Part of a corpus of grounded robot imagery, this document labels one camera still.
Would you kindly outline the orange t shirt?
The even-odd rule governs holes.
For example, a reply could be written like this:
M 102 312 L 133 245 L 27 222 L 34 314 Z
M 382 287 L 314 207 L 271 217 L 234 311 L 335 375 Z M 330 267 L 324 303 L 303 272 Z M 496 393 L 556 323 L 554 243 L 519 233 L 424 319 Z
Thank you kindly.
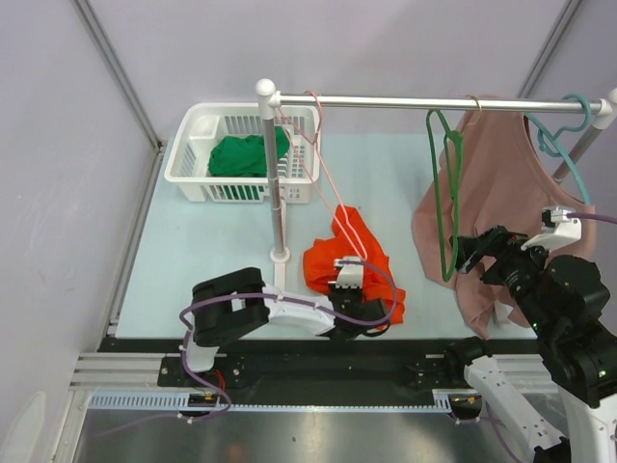
M 303 273 L 307 287 L 318 293 L 329 291 L 329 282 L 337 276 L 335 260 L 355 257 L 355 251 L 370 264 L 363 268 L 362 292 L 366 299 L 383 299 L 390 308 L 396 302 L 391 318 L 393 324 L 402 324 L 405 314 L 406 291 L 401 287 L 393 293 L 394 278 L 389 269 L 389 256 L 365 224 L 359 211 L 352 206 L 339 205 L 332 222 L 333 235 L 315 238 L 303 254 Z

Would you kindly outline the green t shirt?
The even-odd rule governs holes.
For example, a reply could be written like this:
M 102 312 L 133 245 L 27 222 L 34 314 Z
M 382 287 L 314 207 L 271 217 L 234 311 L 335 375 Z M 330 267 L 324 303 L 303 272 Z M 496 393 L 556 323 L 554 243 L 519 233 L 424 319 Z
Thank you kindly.
M 213 177 L 266 177 L 264 137 L 224 137 L 210 152 L 208 172 Z

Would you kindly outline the pink wire hanger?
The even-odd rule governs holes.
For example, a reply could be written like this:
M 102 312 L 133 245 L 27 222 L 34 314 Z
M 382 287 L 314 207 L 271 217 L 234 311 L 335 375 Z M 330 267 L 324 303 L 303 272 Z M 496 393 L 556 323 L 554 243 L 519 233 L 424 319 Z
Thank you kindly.
M 306 141 L 313 148 L 313 152 L 316 155 L 317 160 L 319 161 L 320 168 L 323 170 L 323 173 L 326 175 L 326 179 L 333 193 L 335 194 L 335 198 L 337 199 L 337 202 L 338 202 L 337 208 L 334 208 L 333 205 L 327 200 L 322 189 L 317 185 L 317 180 L 315 179 L 314 175 L 310 172 L 309 168 L 307 167 L 304 161 L 301 161 L 302 168 L 307 174 L 308 179 L 311 183 L 311 186 L 317 192 L 324 206 L 327 207 L 327 209 L 331 213 L 334 222 L 338 225 L 338 229 L 342 232 L 347 243 L 351 246 L 352 250 L 354 251 L 354 256 L 360 257 L 362 261 L 366 261 L 368 258 L 368 252 L 366 250 L 366 247 L 358 231 L 351 224 L 351 220 L 349 218 L 346 204 L 341 198 L 338 188 L 336 187 L 335 181 L 330 173 L 329 167 L 327 163 L 325 162 L 323 155 L 322 155 L 321 138 L 322 138 L 322 124 L 324 121 L 323 105 L 317 93 L 314 92 L 313 90 L 306 90 L 305 94 L 312 97 L 317 107 L 318 122 L 317 122 L 316 128 L 313 131 L 312 137 L 309 137 L 307 133 L 303 129 L 301 129 L 298 124 L 296 124 L 290 117 L 288 117 L 283 112 L 282 106 L 277 108 L 276 111 L 279 113 L 279 116 L 282 122 L 289 123 L 293 127 L 294 131 L 297 132 L 302 137 L 302 139 Z

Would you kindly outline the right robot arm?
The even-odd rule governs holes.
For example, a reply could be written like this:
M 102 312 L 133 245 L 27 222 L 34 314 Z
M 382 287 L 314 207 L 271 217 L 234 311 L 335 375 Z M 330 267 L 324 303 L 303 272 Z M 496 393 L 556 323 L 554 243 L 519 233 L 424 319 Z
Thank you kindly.
M 568 432 L 560 433 L 528 402 L 477 337 L 444 353 L 444 374 L 471 386 L 491 418 L 502 422 L 524 462 L 613 462 L 616 459 L 616 337 L 600 322 L 610 298 L 597 265 L 495 226 L 451 241 L 456 268 L 494 263 L 480 280 L 506 288 L 536 335 L 538 352 L 562 399 Z

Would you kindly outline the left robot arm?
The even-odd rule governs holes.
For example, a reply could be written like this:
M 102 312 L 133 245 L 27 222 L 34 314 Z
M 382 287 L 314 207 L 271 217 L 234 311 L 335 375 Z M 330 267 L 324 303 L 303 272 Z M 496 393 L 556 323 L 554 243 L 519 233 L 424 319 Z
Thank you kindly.
M 318 338 L 375 337 L 392 323 L 397 289 L 388 274 L 359 258 L 334 261 L 335 279 L 321 296 L 285 291 L 246 267 L 193 287 L 180 312 L 186 327 L 179 373 L 190 384 L 206 383 L 219 349 L 266 325 L 299 329 Z

